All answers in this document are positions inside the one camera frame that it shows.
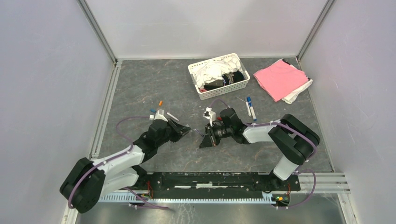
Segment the white pen blue ends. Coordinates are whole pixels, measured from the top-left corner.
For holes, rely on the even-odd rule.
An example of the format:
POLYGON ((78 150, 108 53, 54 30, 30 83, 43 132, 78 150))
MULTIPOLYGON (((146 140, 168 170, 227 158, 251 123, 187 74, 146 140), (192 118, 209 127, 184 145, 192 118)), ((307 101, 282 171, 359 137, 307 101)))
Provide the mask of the white pen blue ends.
POLYGON ((250 111, 250 115, 251 115, 253 121, 257 121, 257 117, 256 117, 256 114, 255 114, 255 111, 254 111, 254 108, 253 108, 252 101, 251 101, 250 97, 247 97, 247 106, 248 106, 248 110, 250 111))

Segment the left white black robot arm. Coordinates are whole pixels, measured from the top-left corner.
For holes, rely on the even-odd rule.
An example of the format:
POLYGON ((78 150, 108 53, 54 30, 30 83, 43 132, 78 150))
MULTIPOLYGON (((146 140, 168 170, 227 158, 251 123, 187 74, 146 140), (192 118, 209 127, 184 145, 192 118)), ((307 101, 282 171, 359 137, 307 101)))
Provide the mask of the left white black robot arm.
POLYGON ((96 205, 99 198, 126 187, 143 189, 147 178, 139 165, 157 154, 167 142, 178 142, 191 131, 171 119, 155 119, 148 130, 129 146, 110 156, 95 161, 79 159, 60 187, 70 209, 85 213, 96 205))

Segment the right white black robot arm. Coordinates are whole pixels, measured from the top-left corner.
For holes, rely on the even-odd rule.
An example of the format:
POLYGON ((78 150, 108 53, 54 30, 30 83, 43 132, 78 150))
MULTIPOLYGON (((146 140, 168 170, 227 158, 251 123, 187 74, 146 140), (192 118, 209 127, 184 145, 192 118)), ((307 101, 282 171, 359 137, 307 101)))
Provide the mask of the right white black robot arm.
POLYGON ((269 123, 244 123, 233 108, 222 110, 217 117, 207 108, 204 117, 209 119, 200 148, 215 147, 224 138, 231 137, 238 144, 273 142, 282 157, 272 170, 270 185, 275 190, 284 189, 288 178, 317 151, 320 137, 291 114, 269 123))

